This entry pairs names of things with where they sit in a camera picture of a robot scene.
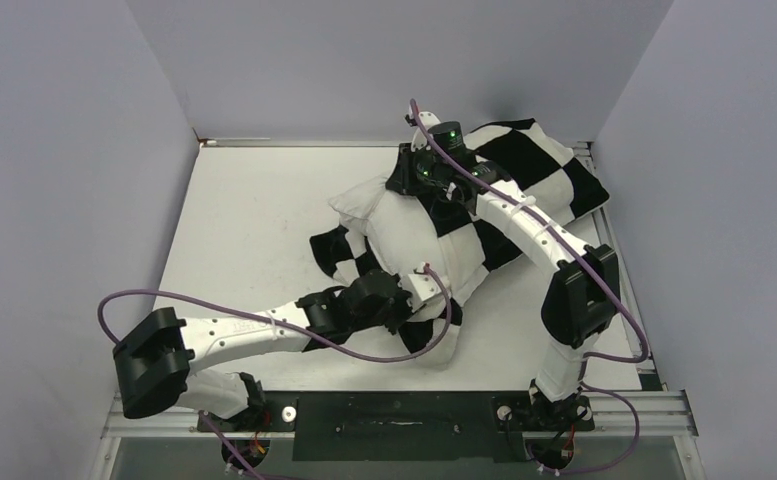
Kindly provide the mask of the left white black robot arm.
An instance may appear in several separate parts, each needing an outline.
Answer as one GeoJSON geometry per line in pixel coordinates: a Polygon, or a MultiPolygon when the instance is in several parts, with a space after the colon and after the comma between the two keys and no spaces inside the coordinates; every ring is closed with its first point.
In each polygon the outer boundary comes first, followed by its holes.
{"type": "Polygon", "coordinates": [[[260,382],[247,373],[217,372],[215,366],[269,353],[337,349],[353,334],[376,327],[395,332],[442,298],[424,272],[399,276],[372,270],[348,286],[259,313],[222,309],[214,318],[189,318],[172,307],[156,309],[112,350],[123,415],[143,419],[181,407],[251,429],[262,415],[260,382]]]}

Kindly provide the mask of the white pillow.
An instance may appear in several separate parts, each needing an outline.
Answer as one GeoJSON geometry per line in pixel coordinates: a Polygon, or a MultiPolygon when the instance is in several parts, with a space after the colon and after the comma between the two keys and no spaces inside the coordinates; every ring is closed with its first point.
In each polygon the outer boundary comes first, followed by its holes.
{"type": "Polygon", "coordinates": [[[331,197],[340,224],[366,237],[380,266],[406,274],[427,262],[463,306],[489,275],[480,237],[459,205],[388,190],[383,173],[331,197]]]}

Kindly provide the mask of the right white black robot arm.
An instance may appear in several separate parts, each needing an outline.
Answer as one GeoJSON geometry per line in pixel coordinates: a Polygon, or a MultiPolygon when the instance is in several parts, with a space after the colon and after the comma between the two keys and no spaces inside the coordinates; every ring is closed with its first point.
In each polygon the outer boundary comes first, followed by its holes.
{"type": "Polygon", "coordinates": [[[568,232],[549,213],[547,195],[563,192],[574,219],[585,209],[576,187],[588,171],[532,119],[469,135],[427,112],[406,120],[414,134],[400,146],[386,189],[424,210],[454,295],[520,256],[539,269],[548,286],[539,313],[547,343],[529,414],[544,429],[587,420],[584,364],[619,310],[618,259],[611,247],[568,232]]]}

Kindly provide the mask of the black and white checkered pillowcase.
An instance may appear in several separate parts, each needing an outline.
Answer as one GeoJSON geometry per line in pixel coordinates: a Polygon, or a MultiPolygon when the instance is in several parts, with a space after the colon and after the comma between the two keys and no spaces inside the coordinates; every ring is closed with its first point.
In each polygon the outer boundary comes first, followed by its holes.
{"type": "MultiPolygon", "coordinates": [[[[560,225],[592,213],[609,199],[608,191],[573,150],[549,137],[534,119],[489,123],[467,134],[465,142],[478,161],[492,161],[504,168],[523,193],[534,197],[537,206],[560,225]]],[[[415,198],[447,203],[432,195],[415,198]]],[[[520,257],[520,250],[499,230],[476,217],[471,219],[489,274],[520,257]]],[[[309,243],[320,270],[341,284],[348,285],[374,269],[384,270],[366,237],[344,227],[340,220],[337,227],[312,236],[309,243]]],[[[417,354],[416,361],[422,366],[444,367],[454,356],[465,304],[461,306],[452,294],[451,300],[449,327],[442,317],[413,318],[398,330],[403,345],[417,354]]]]}

